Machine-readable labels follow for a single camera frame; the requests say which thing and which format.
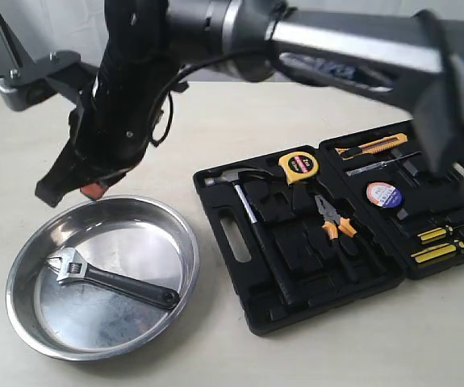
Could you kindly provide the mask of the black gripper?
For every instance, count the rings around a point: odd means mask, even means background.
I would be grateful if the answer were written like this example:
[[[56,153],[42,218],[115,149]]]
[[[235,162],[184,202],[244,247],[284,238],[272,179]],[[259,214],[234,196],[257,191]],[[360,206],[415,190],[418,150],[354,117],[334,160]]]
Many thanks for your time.
[[[85,86],[69,115],[69,139],[36,183],[35,196],[51,207],[77,189],[90,200],[102,198],[144,157],[161,90],[156,81]]]

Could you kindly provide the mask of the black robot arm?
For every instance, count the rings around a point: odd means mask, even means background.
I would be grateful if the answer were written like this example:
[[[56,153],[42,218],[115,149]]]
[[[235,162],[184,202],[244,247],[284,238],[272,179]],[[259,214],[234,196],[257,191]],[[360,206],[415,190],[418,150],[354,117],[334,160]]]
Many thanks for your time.
[[[107,1],[98,71],[76,96],[69,140],[36,196],[92,199],[142,160],[169,92],[214,67],[249,82],[273,72],[408,112],[430,171],[464,168],[464,21],[300,10],[285,1]],[[464,181],[462,183],[464,201]]]

